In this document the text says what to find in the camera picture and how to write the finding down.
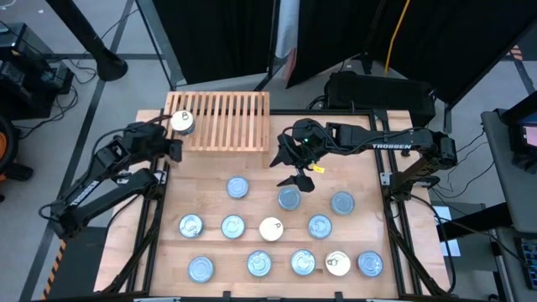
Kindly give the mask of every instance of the tin can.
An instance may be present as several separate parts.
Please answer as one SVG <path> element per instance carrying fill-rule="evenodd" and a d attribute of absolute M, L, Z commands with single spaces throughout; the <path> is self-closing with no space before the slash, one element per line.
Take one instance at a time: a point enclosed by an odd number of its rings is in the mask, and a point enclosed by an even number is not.
<path fill-rule="evenodd" d="M 300 192 L 296 188 L 283 188 L 278 193 L 278 203 L 284 210 L 296 210 L 300 205 Z"/>
<path fill-rule="evenodd" d="M 248 256 L 248 272 L 255 277 L 264 277 L 272 268 L 272 260 L 264 251 L 255 251 Z"/>
<path fill-rule="evenodd" d="M 347 192 L 337 192 L 330 206 L 337 215 L 349 215 L 354 210 L 354 198 Z"/>
<path fill-rule="evenodd" d="M 261 237 L 266 241 L 276 241 L 284 233 L 284 225 L 278 218 L 265 218 L 259 225 L 259 233 L 261 233 Z"/>
<path fill-rule="evenodd" d="M 194 122 L 194 116 L 192 113 L 186 110 L 180 110 L 171 117 L 169 123 L 178 134 L 188 135 L 194 132 L 196 123 Z"/>
<path fill-rule="evenodd" d="M 237 215 L 230 215 L 222 221 L 222 234 L 229 239 L 237 239 L 243 235 L 246 225 Z"/>
<path fill-rule="evenodd" d="M 187 238 L 198 238 L 203 232 L 203 221 L 195 214 L 183 216 L 179 222 L 179 232 Z"/>
<path fill-rule="evenodd" d="M 291 257 L 291 267 L 296 274 L 307 276 L 315 270 L 315 256 L 308 250 L 298 250 Z"/>
<path fill-rule="evenodd" d="M 227 194 L 233 199 L 241 199 L 248 193 L 248 181 L 241 176 L 231 177 L 227 181 Z"/>
<path fill-rule="evenodd" d="M 325 260 L 326 269 L 334 276 L 344 276 L 351 269 L 351 259 L 342 251 L 329 253 Z"/>
<path fill-rule="evenodd" d="M 360 272 L 368 277 L 377 277 L 383 271 L 383 260 L 374 251 L 366 251 L 356 259 Z"/>
<path fill-rule="evenodd" d="M 199 256 L 194 258 L 188 265 L 188 277 L 192 282 L 205 283 L 209 281 L 215 271 L 209 258 Z"/>
<path fill-rule="evenodd" d="M 332 232 L 332 223 L 324 215 L 315 215 L 308 223 L 308 230 L 313 238 L 324 239 Z"/>

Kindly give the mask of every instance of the wooden tabletop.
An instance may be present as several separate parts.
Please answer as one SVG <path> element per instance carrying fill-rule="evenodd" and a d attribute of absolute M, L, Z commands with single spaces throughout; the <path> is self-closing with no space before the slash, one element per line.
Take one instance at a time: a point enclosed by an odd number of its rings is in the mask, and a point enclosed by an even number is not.
<path fill-rule="evenodd" d="M 138 120 L 149 120 L 158 114 L 158 111 L 141 111 Z M 392 130 L 411 127 L 407 112 L 388 112 L 388 117 Z M 349 157 L 333 154 L 323 157 L 319 165 L 326 172 L 309 173 L 315 190 L 302 193 L 297 210 L 279 208 L 280 188 L 276 184 L 295 170 L 282 164 L 271 169 L 268 166 L 277 152 L 277 133 L 301 118 L 304 116 L 270 117 L 272 134 L 267 154 L 183 153 L 183 161 L 170 170 L 151 295 L 220 297 L 223 291 L 229 290 L 233 297 L 333 298 L 334 292 L 341 291 L 345 298 L 397 298 L 373 151 Z M 313 118 L 321 124 L 340 122 L 369 128 L 367 117 Z M 419 155 L 411 152 L 408 158 L 396 157 L 399 169 L 403 170 Z M 245 177 L 250 185 L 248 195 L 242 200 L 233 200 L 226 193 L 226 182 L 235 175 Z M 337 216 L 330 208 L 331 197 L 342 190 L 356 200 L 356 208 L 349 216 Z M 429 199 L 425 189 L 414 188 L 413 193 Z M 130 257 L 141 204 L 133 203 L 112 224 L 95 290 L 106 287 Z M 190 213 L 196 213 L 205 223 L 205 230 L 197 239 L 184 238 L 178 231 L 180 218 Z M 433 214 L 428 207 L 412 200 L 407 202 L 407 213 L 417 258 L 436 282 L 448 289 L 449 279 Z M 242 237 L 234 241 L 225 238 L 220 230 L 222 220 L 230 214 L 241 216 L 247 226 Z M 313 239 L 307 232 L 308 220 L 314 214 L 331 219 L 333 231 L 324 240 Z M 265 242 L 258 232 L 261 220 L 269 216 L 279 218 L 284 224 L 284 235 L 277 242 Z M 317 260 L 314 273 L 306 277 L 296 275 L 290 267 L 291 255 L 301 248 L 312 251 Z M 248 255 L 255 250 L 264 250 L 273 260 L 270 274 L 262 279 L 253 277 L 246 267 Z M 343 277 L 330 275 L 324 264 L 327 253 L 335 250 L 347 253 L 353 263 L 351 271 Z M 377 252 L 384 262 L 383 272 L 374 279 L 361 275 L 354 265 L 358 254 L 367 250 Z M 215 273 L 206 284 L 194 284 L 187 275 L 189 262 L 200 255 L 207 256 L 215 265 Z M 411 293 L 408 264 L 402 253 L 401 258 L 406 290 Z M 137 289 L 141 288 L 145 264 L 143 258 Z"/>

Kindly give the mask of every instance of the gray floor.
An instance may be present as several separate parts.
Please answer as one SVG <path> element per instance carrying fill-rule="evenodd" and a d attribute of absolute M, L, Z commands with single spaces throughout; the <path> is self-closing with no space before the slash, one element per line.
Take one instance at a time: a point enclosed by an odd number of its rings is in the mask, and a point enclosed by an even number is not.
<path fill-rule="evenodd" d="M 99 34 L 104 33 L 121 17 L 125 2 L 126 0 L 76 1 Z M 25 22 L 54 52 L 76 54 L 84 51 L 44 0 L 18 1 L 7 10 L 0 11 L 0 19 L 6 23 Z M 115 30 L 112 30 L 104 39 L 108 46 L 112 43 Z M 117 52 L 132 54 L 154 52 L 137 13 L 127 21 Z M 91 66 L 93 62 L 84 60 L 83 65 Z M 130 60 L 128 65 L 129 72 L 126 76 L 104 85 L 76 175 L 80 175 L 86 168 L 91 146 L 101 133 L 125 126 L 134 119 L 139 109 L 161 108 L 164 104 L 168 88 L 159 62 L 157 60 Z M 524 62 L 524 65 L 529 75 L 537 81 L 537 63 Z M 359 63 L 349 63 L 346 68 L 358 73 L 362 72 Z M 375 65 L 373 74 L 380 75 L 381 70 L 382 66 Z M 88 76 L 85 71 L 75 70 L 75 72 L 80 74 L 81 78 Z M 181 89 L 251 91 L 263 77 L 264 74 L 251 75 L 240 79 L 184 86 Z M 322 93 L 322 87 L 327 79 L 327 73 L 321 74 L 285 90 L 285 82 L 276 77 L 269 82 L 265 91 L 271 92 L 273 108 L 304 108 L 313 98 Z M 2 238 L 0 299 L 2 301 L 18 300 L 21 294 L 45 226 L 45 221 L 38 218 L 36 212 L 40 206 L 53 201 L 58 194 L 96 86 L 97 80 L 83 86 L 75 84 L 80 95 L 77 107 L 68 112 L 62 121 L 43 126 L 21 142 L 20 161 L 34 168 L 34 177 L 25 183 L 8 181 L 2 184 L 2 193 L 7 197 L 7 200 L 0 205 L 0 236 Z M 479 117 L 482 111 L 496 107 L 511 107 L 527 95 L 514 63 L 507 61 L 498 63 L 453 110 L 453 134 L 451 136 L 458 146 L 470 142 L 482 131 Z M 63 96 L 60 101 L 68 102 L 70 97 L 72 96 Z M 437 102 L 437 106 L 438 112 L 441 113 L 441 103 Z M 442 122 L 441 115 L 439 115 L 431 122 L 430 127 L 440 130 Z M 36 121 L 27 121 L 20 124 L 33 125 L 35 123 Z M 478 142 L 485 141 L 484 136 L 478 140 Z M 491 163 L 492 157 L 488 146 L 483 145 L 451 175 L 455 192 L 461 191 L 468 180 L 484 171 Z M 442 185 L 447 186 L 446 173 L 440 175 L 443 176 Z M 106 188 L 103 186 L 100 191 L 103 192 Z M 502 202 L 503 194 L 494 168 L 475 181 L 465 194 L 453 200 L 463 203 L 485 203 L 488 206 Z M 109 217 L 109 215 L 103 215 L 92 224 L 103 226 Z M 55 240 L 50 248 L 34 291 L 34 299 L 38 299 L 42 293 L 58 245 L 59 243 Z M 457 277 L 460 281 L 456 293 L 467 298 L 485 298 L 495 291 L 490 275 L 484 272 L 462 272 L 460 277 L 459 274 Z"/>

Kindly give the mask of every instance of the wooden slatted crate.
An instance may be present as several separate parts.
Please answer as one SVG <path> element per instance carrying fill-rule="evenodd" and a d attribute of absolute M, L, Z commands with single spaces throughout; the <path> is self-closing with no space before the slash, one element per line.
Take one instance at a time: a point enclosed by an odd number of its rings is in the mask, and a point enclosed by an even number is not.
<path fill-rule="evenodd" d="M 270 96 L 268 92 L 169 92 L 164 114 L 192 112 L 196 124 L 183 140 L 183 151 L 268 152 Z M 168 136 L 174 132 L 166 122 Z"/>

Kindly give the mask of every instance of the black curtain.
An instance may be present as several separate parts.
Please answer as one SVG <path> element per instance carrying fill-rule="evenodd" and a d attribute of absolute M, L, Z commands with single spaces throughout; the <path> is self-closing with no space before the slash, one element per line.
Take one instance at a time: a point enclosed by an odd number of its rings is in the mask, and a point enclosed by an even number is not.
<path fill-rule="evenodd" d="M 189 84 L 267 71 L 273 0 L 154 0 Z"/>
<path fill-rule="evenodd" d="M 405 0 L 388 0 L 371 44 L 384 62 Z M 378 1 L 300 2 L 296 85 L 362 52 Z M 413 0 L 392 49 L 390 67 L 427 81 L 454 106 L 537 19 L 535 0 Z"/>

